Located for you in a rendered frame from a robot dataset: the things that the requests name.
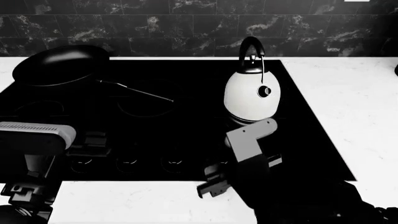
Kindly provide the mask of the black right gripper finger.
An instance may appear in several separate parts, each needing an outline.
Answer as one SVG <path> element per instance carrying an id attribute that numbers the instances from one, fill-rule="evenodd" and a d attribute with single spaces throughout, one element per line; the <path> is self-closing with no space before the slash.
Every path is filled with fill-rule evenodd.
<path id="1" fill-rule="evenodd" d="M 282 155 L 275 154 L 273 156 L 267 156 L 267 160 L 269 162 L 269 167 L 274 167 L 282 163 Z"/>
<path id="2" fill-rule="evenodd" d="M 200 198 L 203 198 L 205 194 L 217 197 L 231 187 L 227 180 L 226 168 L 226 163 L 213 164 L 204 168 L 206 182 L 197 186 L 197 194 Z"/>

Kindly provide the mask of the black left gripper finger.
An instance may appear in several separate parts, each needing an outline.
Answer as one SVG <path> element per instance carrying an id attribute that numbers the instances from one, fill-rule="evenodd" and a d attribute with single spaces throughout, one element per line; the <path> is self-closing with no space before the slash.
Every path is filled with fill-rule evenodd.
<path id="1" fill-rule="evenodd" d="M 86 132 L 78 136 L 66 150 L 67 156 L 108 156 L 108 136 L 105 132 Z"/>
<path id="2" fill-rule="evenodd" d="M 34 184 L 10 183 L 2 188 L 0 195 L 9 197 L 12 202 L 30 202 L 34 191 Z"/>

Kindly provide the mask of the white kettle with black handle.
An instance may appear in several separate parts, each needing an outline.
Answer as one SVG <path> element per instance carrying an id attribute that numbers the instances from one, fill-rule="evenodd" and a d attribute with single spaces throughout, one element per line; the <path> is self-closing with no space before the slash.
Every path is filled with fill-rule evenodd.
<path id="1" fill-rule="evenodd" d="M 260 40 L 246 37 L 239 48 L 238 68 L 226 82 L 224 107 L 241 122 L 254 123 L 272 117 L 280 99 L 280 84 L 266 66 Z"/>

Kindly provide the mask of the black cooktop knob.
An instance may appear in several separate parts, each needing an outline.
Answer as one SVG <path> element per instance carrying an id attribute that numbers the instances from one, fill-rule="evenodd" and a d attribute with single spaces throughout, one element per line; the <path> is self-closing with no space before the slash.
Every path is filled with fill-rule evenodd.
<path id="1" fill-rule="evenodd" d="M 139 167 L 139 160 L 131 157 L 116 158 L 116 168 L 122 173 L 136 173 Z"/>
<path id="2" fill-rule="evenodd" d="M 209 166 L 227 166 L 230 162 L 230 159 L 225 157 L 212 157 L 208 160 Z"/>
<path id="3" fill-rule="evenodd" d="M 162 168 L 169 173 L 183 173 L 186 168 L 186 161 L 180 157 L 161 158 Z"/>
<path id="4" fill-rule="evenodd" d="M 71 170 L 75 173 L 91 173 L 94 160 L 89 157 L 73 157 L 70 162 Z"/>

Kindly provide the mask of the black glass cooktop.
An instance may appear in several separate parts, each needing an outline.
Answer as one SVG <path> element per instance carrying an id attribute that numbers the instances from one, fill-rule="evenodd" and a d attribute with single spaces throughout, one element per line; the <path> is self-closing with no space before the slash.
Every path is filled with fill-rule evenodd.
<path id="1" fill-rule="evenodd" d="M 66 124 L 77 136 L 105 132 L 111 152 L 93 158 L 91 173 L 75 173 L 67 160 L 64 180 L 204 181 L 212 157 L 233 160 L 224 144 L 237 128 L 223 105 L 234 60 L 112 60 L 100 77 L 164 96 L 169 102 L 110 85 L 93 83 L 68 91 L 29 89 L 13 83 L 0 92 L 0 121 Z M 139 160 L 136 173 L 122 173 L 116 158 Z M 183 173 L 169 173 L 163 157 L 180 157 Z"/>

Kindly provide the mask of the black frying pan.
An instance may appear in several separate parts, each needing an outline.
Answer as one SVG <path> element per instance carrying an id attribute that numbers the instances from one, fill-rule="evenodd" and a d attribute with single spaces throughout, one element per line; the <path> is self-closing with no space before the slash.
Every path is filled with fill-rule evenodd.
<path id="1" fill-rule="evenodd" d="M 164 96 L 154 95 L 101 78 L 100 76 L 105 74 L 109 61 L 109 53 L 97 46 L 63 46 L 27 57 L 13 69 L 12 77 L 16 85 L 29 89 L 68 91 L 74 88 L 86 88 L 93 83 L 107 83 L 174 102 Z"/>

